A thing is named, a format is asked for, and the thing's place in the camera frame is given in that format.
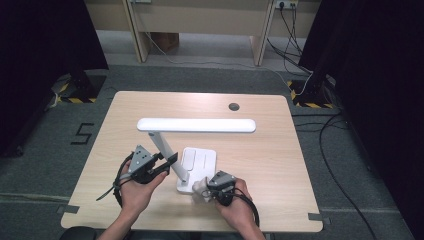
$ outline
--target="wrist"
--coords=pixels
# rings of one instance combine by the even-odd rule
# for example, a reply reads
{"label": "wrist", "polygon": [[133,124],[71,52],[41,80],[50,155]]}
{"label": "wrist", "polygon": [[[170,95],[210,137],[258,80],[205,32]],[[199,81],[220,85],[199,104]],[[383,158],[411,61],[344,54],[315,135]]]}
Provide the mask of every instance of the wrist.
{"label": "wrist", "polygon": [[136,211],[132,211],[130,209],[122,208],[121,212],[119,213],[118,218],[120,218],[120,219],[122,219],[122,221],[128,222],[132,225],[135,221],[137,221],[139,215],[140,214],[138,214]]}
{"label": "wrist", "polygon": [[238,232],[245,240],[265,239],[261,229],[256,224],[238,229]]}

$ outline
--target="human hand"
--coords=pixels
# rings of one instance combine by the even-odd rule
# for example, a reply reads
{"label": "human hand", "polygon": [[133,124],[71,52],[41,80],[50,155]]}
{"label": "human hand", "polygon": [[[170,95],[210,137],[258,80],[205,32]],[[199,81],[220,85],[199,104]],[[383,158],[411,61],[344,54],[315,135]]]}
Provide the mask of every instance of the human hand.
{"label": "human hand", "polygon": [[[128,172],[131,161],[128,161],[122,169],[121,175]],[[121,186],[122,211],[134,220],[138,218],[149,205],[153,191],[163,182],[167,172],[162,172],[148,184],[140,184],[136,181],[129,181]]]}
{"label": "human hand", "polygon": [[[252,197],[247,190],[246,181],[237,178],[235,188],[237,188],[235,190],[236,194],[244,193],[247,198],[252,200]],[[263,235],[260,229],[256,226],[252,209],[242,199],[233,197],[233,201],[227,207],[221,205],[218,201],[215,201],[215,206],[225,221],[227,221],[227,223],[237,230],[245,239],[262,239]]]}

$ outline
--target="black curtain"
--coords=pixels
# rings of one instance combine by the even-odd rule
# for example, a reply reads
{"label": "black curtain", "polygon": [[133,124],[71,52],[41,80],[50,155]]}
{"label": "black curtain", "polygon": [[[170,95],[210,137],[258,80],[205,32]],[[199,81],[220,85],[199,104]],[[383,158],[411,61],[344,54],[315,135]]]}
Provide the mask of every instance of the black curtain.
{"label": "black curtain", "polygon": [[[322,1],[300,64],[327,66],[369,161],[415,238],[424,239],[424,3],[351,2],[348,11],[346,1]],[[332,37],[339,45],[329,45]]]}
{"label": "black curtain", "polygon": [[83,0],[0,1],[0,154],[23,141],[60,76],[107,68]]}

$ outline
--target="lamp arm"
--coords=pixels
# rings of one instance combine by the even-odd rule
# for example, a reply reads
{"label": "lamp arm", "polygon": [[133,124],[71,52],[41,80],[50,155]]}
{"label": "lamp arm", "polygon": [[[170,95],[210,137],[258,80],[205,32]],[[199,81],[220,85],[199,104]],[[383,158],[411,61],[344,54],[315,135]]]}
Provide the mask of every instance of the lamp arm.
{"label": "lamp arm", "polygon": [[[153,143],[156,145],[156,147],[159,149],[159,151],[162,153],[162,156],[168,160],[169,157],[171,157],[174,154],[174,151],[172,151],[171,147],[169,146],[166,139],[162,136],[160,132],[149,132],[149,136],[152,139]],[[187,182],[190,173],[183,168],[181,163],[179,161],[176,161],[174,164],[171,165],[172,170],[177,174],[178,178],[183,181]]]}

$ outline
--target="gray carpet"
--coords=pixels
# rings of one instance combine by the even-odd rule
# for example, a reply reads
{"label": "gray carpet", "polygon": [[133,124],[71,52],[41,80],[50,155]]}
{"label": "gray carpet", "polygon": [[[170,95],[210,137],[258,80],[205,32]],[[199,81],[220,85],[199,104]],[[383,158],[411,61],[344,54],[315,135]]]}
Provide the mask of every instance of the gray carpet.
{"label": "gray carpet", "polygon": [[[110,66],[93,104],[59,103],[38,122],[19,158],[0,159],[0,239],[57,240],[64,229],[56,213],[72,194],[108,107],[117,91],[248,93],[288,96],[282,80],[270,71],[178,67]],[[295,79],[281,73],[286,79]],[[335,114],[338,109],[290,106],[292,114]],[[321,157],[319,130],[328,116],[293,117],[317,198],[325,218],[316,234],[278,233],[275,239],[372,239],[370,231],[332,179]],[[337,117],[322,135],[328,164],[358,206],[378,239],[413,239],[382,180],[368,171],[349,126]],[[87,144],[72,145],[91,133]]]}

